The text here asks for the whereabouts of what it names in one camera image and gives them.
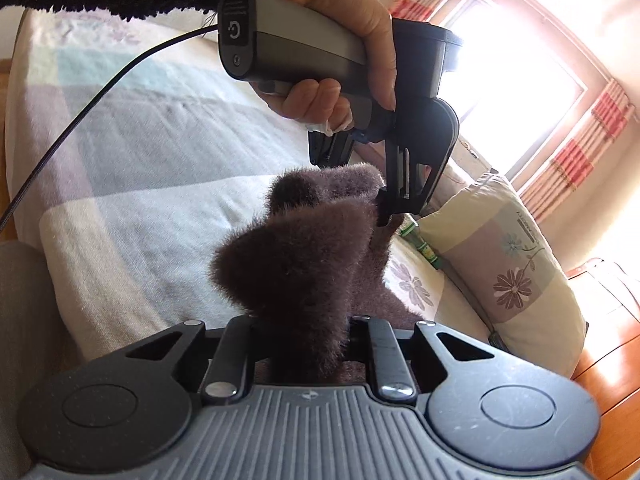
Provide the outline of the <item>person left hand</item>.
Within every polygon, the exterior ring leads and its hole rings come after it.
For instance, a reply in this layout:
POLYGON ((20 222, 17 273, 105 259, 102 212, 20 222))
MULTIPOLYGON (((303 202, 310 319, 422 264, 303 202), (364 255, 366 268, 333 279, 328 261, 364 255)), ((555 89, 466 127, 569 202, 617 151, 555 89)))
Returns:
POLYGON ((390 14, 378 0, 250 0, 246 78, 278 115, 333 136, 395 107, 390 14))

